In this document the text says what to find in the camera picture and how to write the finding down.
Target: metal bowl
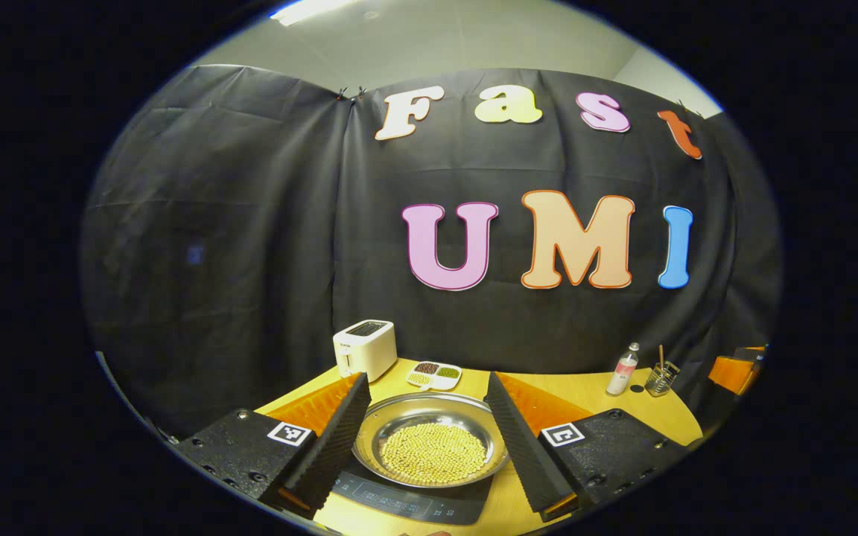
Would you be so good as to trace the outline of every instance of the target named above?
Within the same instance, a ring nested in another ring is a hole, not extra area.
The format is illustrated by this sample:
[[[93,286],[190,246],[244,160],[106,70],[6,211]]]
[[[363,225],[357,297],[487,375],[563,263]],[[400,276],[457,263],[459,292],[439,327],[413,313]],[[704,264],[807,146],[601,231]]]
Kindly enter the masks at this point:
[[[445,484],[416,484],[388,468],[382,460],[382,445],[396,431],[416,424],[438,423],[466,430],[478,438],[486,448],[483,467],[464,479]],[[508,450],[501,441],[501,434],[492,411],[483,401],[453,393],[412,393],[391,397],[372,405],[353,444],[353,454],[370,471],[411,488],[455,488],[472,484],[494,475],[508,462]]]

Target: white toaster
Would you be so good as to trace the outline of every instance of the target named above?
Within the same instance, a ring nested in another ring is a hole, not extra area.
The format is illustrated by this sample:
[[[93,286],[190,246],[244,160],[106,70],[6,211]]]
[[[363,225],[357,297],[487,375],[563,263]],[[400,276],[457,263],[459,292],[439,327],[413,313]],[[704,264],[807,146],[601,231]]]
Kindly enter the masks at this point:
[[[340,376],[365,372],[372,383],[396,360],[395,327],[386,320],[364,320],[333,335]]]

